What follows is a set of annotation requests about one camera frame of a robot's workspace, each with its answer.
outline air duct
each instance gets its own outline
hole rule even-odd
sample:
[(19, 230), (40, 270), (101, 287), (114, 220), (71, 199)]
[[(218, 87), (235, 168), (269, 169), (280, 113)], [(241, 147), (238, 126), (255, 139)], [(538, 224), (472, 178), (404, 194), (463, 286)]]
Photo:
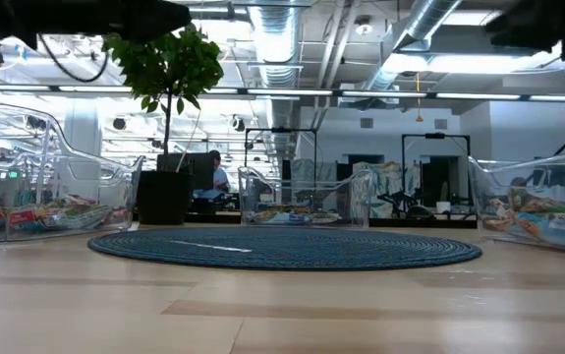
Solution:
[[(396, 49), (419, 41), (429, 41), (441, 24), (459, 6), (462, 0), (416, 0), (411, 7), (411, 14), (401, 22), (389, 27), (384, 36), (382, 52), (387, 56)], [(363, 89), (387, 90), (398, 77), (399, 73), (385, 71), (383, 65), (367, 81)], [(359, 109), (385, 108), (386, 103), (376, 99), (363, 99), (343, 104), (345, 107)]]
[[(278, 6), (250, 7), (250, 18), (254, 26), (256, 57), (263, 63), (282, 64), (261, 66), (260, 77), (266, 88), (295, 88), (298, 83), (298, 69), (284, 67), (298, 57), (298, 34), (300, 32), (300, 10)], [(270, 99), (267, 102), (267, 120), (272, 128), (297, 129), (300, 126), (300, 102), (290, 99)], [(291, 158), (295, 153), (297, 134), (290, 144), (284, 139), (273, 137), (275, 153)]]

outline doorway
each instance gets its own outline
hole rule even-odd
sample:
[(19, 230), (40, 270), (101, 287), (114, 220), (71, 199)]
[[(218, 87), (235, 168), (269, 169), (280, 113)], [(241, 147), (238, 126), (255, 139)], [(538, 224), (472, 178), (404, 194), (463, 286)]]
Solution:
[(423, 205), (435, 207), (459, 194), (459, 157), (430, 156), (422, 162)]

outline black frame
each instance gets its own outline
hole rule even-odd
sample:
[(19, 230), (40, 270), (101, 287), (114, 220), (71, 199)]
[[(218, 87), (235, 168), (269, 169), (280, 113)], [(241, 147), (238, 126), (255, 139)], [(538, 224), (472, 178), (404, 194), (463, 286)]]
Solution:
[[(469, 135), (461, 135), (461, 134), (443, 134), (443, 133), (426, 133), (426, 134), (403, 134), (402, 135), (402, 160), (400, 161), (402, 163), (402, 191), (406, 191), (406, 181), (405, 181), (405, 174), (404, 174), (404, 168), (405, 168), (405, 161), (407, 160), (407, 152), (406, 152), (406, 147), (405, 147), (405, 142), (407, 140), (407, 138), (425, 138), (428, 140), (444, 140), (446, 138), (463, 138), (466, 140), (466, 153), (468, 154), (468, 156), (470, 156), (470, 136)], [(472, 200), (472, 191), (470, 191), (470, 171), (468, 172), (468, 195), (470, 200)], [(403, 206), (403, 212), (407, 212), (407, 206)]]
[(310, 132), (314, 136), (314, 147), (313, 147), (313, 172), (312, 178), (313, 182), (317, 181), (317, 129), (291, 129), (291, 128), (247, 128), (245, 130), (245, 167), (247, 167), (248, 162), (248, 149), (247, 146), (250, 143), (250, 132), (271, 132), (273, 134), (293, 134), (301, 132)]

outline round rug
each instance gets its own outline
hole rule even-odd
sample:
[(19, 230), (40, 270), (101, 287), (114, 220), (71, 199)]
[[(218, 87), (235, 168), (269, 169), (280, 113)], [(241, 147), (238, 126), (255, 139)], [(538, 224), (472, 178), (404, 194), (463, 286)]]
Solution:
[(95, 251), (145, 261), (250, 269), (396, 269), (442, 266), (481, 255), (476, 246), (441, 238), (292, 227), (144, 230), (87, 244)]

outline clear plastic bin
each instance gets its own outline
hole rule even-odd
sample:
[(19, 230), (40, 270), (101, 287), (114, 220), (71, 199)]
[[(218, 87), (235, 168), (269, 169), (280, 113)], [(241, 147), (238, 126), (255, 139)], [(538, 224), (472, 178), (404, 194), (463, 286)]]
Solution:
[(470, 170), (481, 237), (565, 249), (565, 154)]
[(0, 104), (0, 241), (131, 227), (141, 164), (76, 151), (52, 116)]
[(239, 169), (244, 225), (368, 228), (373, 174), (338, 182), (282, 181)]

